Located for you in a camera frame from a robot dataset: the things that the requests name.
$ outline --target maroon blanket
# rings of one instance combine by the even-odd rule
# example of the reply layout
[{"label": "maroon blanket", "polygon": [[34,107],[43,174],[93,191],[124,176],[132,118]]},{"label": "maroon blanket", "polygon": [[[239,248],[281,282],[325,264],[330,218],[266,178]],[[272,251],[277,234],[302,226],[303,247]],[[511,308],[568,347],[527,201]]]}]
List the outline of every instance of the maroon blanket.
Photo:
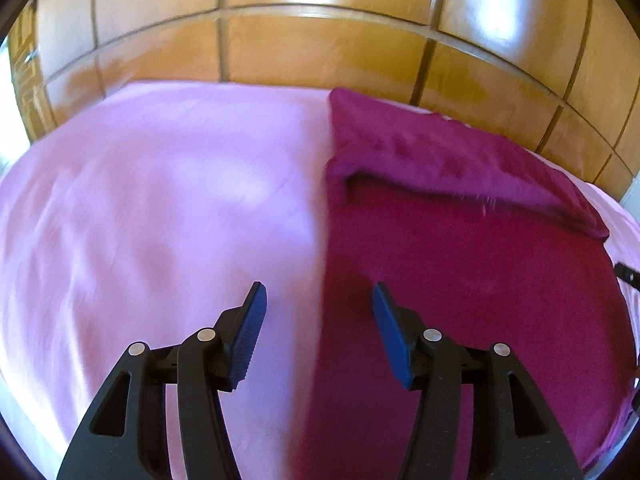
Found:
[{"label": "maroon blanket", "polygon": [[419,392],[404,391],[386,360],[370,305],[378,281],[459,344],[509,344],[580,464],[596,459],[628,412],[635,364],[598,213],[505,138],[342,89],[330,103],[322,335],[297,478],[398,475]]}]

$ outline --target pink bed sheet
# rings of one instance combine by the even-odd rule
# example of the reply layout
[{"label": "pink bed sheet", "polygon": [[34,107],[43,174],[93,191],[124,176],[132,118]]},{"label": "pink bed sheet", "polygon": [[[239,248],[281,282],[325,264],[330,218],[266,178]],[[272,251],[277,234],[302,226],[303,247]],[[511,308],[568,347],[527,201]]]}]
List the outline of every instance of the pink bed sheet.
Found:
[{"label": "pink bed sheet", "polygon": [[[0,372],[59,457],[129,343],[181,342],[261,280],[270,308],[246,381],[222,405],[242,477],[292,478],[320,331],[327,94],[133,84],[0,183]],[[606,222],[612,260],[640,267],[638,224],[572,180]],[[637,348],[638,294],[622,290]]]}]

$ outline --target metal rivet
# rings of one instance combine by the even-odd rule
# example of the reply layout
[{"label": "metal rivet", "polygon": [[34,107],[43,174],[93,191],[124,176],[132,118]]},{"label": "metal rivet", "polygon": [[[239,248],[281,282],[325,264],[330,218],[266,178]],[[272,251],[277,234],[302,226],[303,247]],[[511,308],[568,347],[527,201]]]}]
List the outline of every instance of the metal rivet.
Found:
[{"label": "metal rivet", "polygon": [[494,352],[502,357],[507,357],[511,353],[511,348],[509,348],[504,343],[496,343],[494,345]]},{"label": "metal rivet", "polygon": [[145,344],[144,343],[133,343],[133,345],[131,345],[129,347],[129,354],[130,355],[140,355],[144,351],[145,351]]},{"label": "metal rivet", "polygon": [[440,341],[442,339],[442,332],[440,330],[436,330],[435,328],[428,328],[424,332],[422,332],[422,337],[427,341]]},{"label": "metal rivet", "polygon": [[211,341],[216,336],[216,331],[212,328],[203,328],[198,332],[200,341]]}]

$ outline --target bed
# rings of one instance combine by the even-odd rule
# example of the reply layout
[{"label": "bed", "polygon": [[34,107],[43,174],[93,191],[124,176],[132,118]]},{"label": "bed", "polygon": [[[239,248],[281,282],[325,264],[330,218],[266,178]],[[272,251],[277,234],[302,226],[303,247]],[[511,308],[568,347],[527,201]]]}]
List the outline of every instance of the bed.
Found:
[{"label": "bed", "polygon": [[[130,84],[34,145],[2,181],[0,283],[12,291],[0,300],[0,413],[45,478],[55,478],[84,410],[129,343],[182,341],[239,304],[255,279],[278,307],[246,384],[222,400],[226,423],[243,478],[302,478],[291,443],[304,431],[322,333],[323,176],[334,152],[328,95]],[[545,164],[599,213],[611,265],[640,268],[631,216]],[[625,283],[620,293],[631,394],[640,303]],[[625,413],[612,418],[581,465],[606,454],[625,422]],[[180,480],[171,390],[167,424]]]}]

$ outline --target pink fabric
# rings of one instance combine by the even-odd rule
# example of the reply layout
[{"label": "pink fabric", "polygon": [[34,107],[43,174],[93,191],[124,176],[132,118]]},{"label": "pink fabric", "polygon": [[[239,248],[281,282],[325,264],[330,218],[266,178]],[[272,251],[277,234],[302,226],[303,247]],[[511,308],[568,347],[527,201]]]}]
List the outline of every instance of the pink fabric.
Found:
[{"label": "pink fabric", "polygon": [[[223,410],[243,478],[294,477],[320,333],[327,95],[135,84],[18,161],[0,182],[0,372],[30,420],[11,426],[19,440],[35,427],[51,461],[61,460],[130,342],[180,342],[260,279],[270,310],[248,377],[223,396]],[[612,258],[640,267],[638,225],[573,180],[607,223]],[[637,327],[638,294],[623,292]],[[561,332],[581,312],[549,319]],[[627,325],[617,330],[624,338]],[[168,422],[182,480],[171,404]]]},{"label": "pink fabric", "polygon": [[[459,344],[508,343],[580,464],[591,463],[628,414],[636,361],[597,212],[575,205],[564,174],[500,137],[349,91],[330,103],[324,312],[298,478],[399,472],[419,393],[404,391],[386,360],[370,304],[380,281]],[[530,183],[524,198],[514,182]],[[468,448],[468,406],[463,414]],[[466,478],[465,461],[455,479]]]}]

